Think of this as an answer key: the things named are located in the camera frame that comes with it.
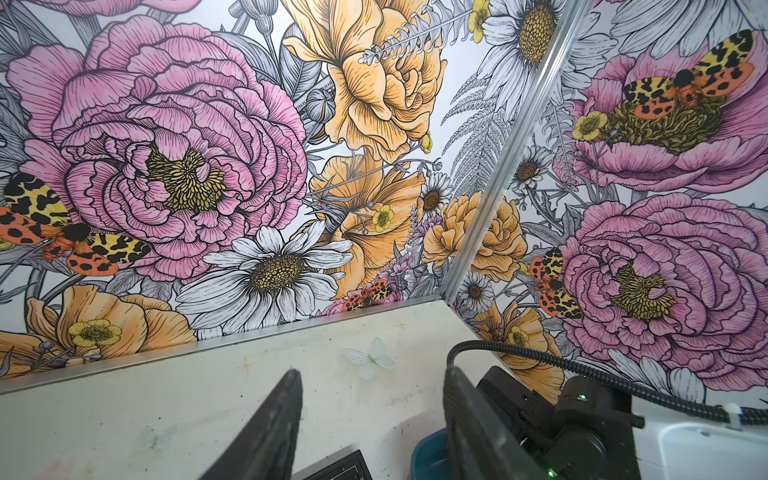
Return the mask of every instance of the black cable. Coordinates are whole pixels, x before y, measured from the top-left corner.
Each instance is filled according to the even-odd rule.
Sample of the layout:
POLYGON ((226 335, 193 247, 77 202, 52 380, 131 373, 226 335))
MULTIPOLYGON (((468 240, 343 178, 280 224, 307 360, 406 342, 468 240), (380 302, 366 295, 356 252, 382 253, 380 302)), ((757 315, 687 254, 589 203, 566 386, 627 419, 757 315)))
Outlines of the black cable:
MULTIPOLYGON (((507 353, 509 355, 521 356, 526 359, 537 360, 569 370, 589 379, 597 380, 603 385, 609 386, 620 392, 636 396, 640 399, 647 400, 648 402, 667 407, 668 409, 700 417, 702 419, 712 420, 714 422, 730 423, 730 416, 722 407, 709 406, 702 403, 691 402, 690 400, 678 399, 677 397, 667 395, 666 393, 638 385, 637 383, 623 379, 612 373, 595 369, 584 363, 564 359, 547 352, 539 352, 538 350, 527 349, 522 346, 510 345, 508 343, 486 342, 484 340, 461 342, 448 352, 448 366, 453 365, 453 360, 456 356, 465 350, 491 350, 493 352, 507 353)), ((765 409, 742 408, 742 413, 739 417, 741 418, 741 423, 744 425, 768 425, 768 410, 765 409)))

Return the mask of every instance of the white daisy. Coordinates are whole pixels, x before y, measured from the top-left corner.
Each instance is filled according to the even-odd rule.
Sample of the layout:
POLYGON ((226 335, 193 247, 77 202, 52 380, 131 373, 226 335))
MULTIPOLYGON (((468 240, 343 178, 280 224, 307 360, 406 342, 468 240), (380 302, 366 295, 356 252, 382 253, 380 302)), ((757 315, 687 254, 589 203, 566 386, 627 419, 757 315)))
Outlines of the white daisy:
POLYGON ((185 286, 177 296, 176 310, 193 329, 215 329, 224 335, 252 330, 309 316, 315 299, 331 300, 344 273, 314 271, 338 268, 352 261, 347 253, 352 241, 315 244, 325 222, 312 223, 285 243, 280 232, 261 227, 256 241, 233 240, 233 251, 209 253, 203 260, 222 270, 208 273, 185 286))
MULTIPOLYGON (((494 46, 480 65, 478 78, 491 79, 485 98, 498 94, 496 108, 504 109, 505 120, 517 117, 564 5, 565 0, 491 0, 491 16, 483 22, 482 30, 485 40, 494 46)), ((561 85, 555 88, 556 103, 562 102, 563 85, 588 87, 591 80, 583 70, 605 63, 604 55, 617 44, 607 35, 586 35, 599 18, 598 13, 590 14, 582 26, 573 54, 563 65, 561 85)))
POLYGON ((766 0, 626 0, 611 20, 611 35, 629 35, 620 53, 643 51, 661 58, 675 45, 690 57, 705 40, 717 45, 741 31, 768 29, 766 0))
POLYGON ((528 147, 520 166, 512 177, 509 189, 522 192, 526 187, 536 188, 537 182, 544 180, 544 173, 554 161, 554 152, 548 148, 533 145, 528 147))
POLYGON ((487 312, 493 305, 491 280, 482 273, 469 272, 456 294, 461 308, 471 312, 487 312))
POLYGON ((432 172, 422 185, 421 197, 424 202, 424 217, 439 215, 442 208, 451 200, 451 191, 451 177, 432 172))
POLYGON ((615 366, 583 357, 578 357, 576 360, 679 399, 704 403, 707 397, 707 389, 703 382, 688 368, 665 372, 661 364, 650 357, 644 356, 638 363, 618 350, 608 350, 608 354, 615 366))

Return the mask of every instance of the floral wallpaper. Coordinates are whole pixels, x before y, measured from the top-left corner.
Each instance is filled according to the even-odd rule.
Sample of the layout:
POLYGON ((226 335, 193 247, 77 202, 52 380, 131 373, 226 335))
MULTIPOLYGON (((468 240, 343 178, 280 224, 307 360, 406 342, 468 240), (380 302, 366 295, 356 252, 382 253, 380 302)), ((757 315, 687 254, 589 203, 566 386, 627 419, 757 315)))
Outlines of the floral wallpaper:
MULTIPOLYGON (((526 22, 558 8, 476 2, 473 38, 491 46, 456 104, 487 124, 514 118, 534 57, 526 22)), ((767 28, 765 2, 593 2, 455 298, 480 338, 695 402, 765 407, 767 28)), ((465 144, 492 143, 479 152, 493 163, 491 137, 465 144)), ((477 156, 460 151, 456 168, 477 156)), ((425 261, 463 234, 479 201, 467 181, 454 179, 425 261)), ((570 375, 502 360, 550 402, 570 375)))
POLYGON ((0 378, 436 293, 562 8, 0 2, 0 378))

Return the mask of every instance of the white tabletop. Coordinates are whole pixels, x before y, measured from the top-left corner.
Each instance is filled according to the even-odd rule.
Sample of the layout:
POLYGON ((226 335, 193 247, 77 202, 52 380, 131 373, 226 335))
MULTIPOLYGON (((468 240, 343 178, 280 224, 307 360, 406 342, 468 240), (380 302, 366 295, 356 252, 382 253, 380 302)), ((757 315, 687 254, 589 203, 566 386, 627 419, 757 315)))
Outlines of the white tabletop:
MULTIPOLYGON (((476 339, 442 302, 375 313, 0 396, 0 478, 194 480, 288 368, 301 372, 294 478, 360 449, 374 479, 403 480, 419 440, 445 426, 445 356, 476 339), (397 362, 371 382, 343 355, 383 339, 397 362)), ((477 382, 489 352, 456 364, 477 382)))

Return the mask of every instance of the butterfly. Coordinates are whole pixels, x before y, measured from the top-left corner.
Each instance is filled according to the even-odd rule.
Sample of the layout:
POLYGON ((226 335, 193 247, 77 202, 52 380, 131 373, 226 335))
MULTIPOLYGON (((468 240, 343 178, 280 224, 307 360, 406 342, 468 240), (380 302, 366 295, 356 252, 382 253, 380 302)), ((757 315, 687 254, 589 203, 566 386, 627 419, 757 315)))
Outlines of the butterfly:
POLYGON ((109 276, 118 263, 132 263, 149 253, 146 243, 127 235, 95 233, 87 223, 72 223, 61 198, 30 174, 13 175, 5 185, 7 207, 0 207, 0 238, 32 246, 52 239, 42 251, 45 261, 70 252, 66 264, 75 273, 109 276))
POLYGON ((580 319, 584 316, 576 299, 563 288, 560 276, 563 273, 563 254, 559 248, 549 250, 543 257, 531 261, 531 276, 536 281, 536 290, 541 292, 538 304, 549 316, 580 319))
POLYGON ((357 349, 344 349, 344 356, 350 362, 360 366, 360 377, 364 380, 373 379, 379 371, 378 367, 387 370, 395 368, 395 360, 386 355, 384 342, 379 337, 373 339, 368 353, 357 349))
POLYGON ((364 288, 360 290, 359 293, 350 295, 349 299, 344 302, 342 310, 344 312, 349 312, 351 310, 376 305, 390 295, 392 295, 392 286, 389 285, 387 280, 380 278, 373 282, 370 288, 364 288))
POLYGON ((698 104, 700 95, 721 97, 733 93, 752 74, 755 66, 745 62, 752 50, 751 30, 742 30, 726 38, 699 60, 693 69, 677 72, 675 78, 652 77, 624 86, 624 97, 638 106, 638 118, 654 120, 666 117, 677 106, 698 104))

